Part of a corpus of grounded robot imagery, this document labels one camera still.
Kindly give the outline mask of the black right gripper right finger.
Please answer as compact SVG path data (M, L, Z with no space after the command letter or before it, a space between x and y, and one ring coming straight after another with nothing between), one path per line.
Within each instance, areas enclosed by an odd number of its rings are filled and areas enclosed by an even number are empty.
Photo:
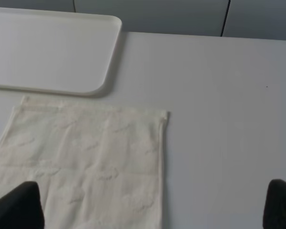
M263 213L263 228L286 229L286 182L270 181Z

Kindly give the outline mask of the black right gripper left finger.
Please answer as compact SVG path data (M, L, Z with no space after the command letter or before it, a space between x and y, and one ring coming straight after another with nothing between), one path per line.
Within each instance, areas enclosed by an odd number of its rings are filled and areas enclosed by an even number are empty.
M37 182L23 182L0 198L0 229L44 227L45 218Z

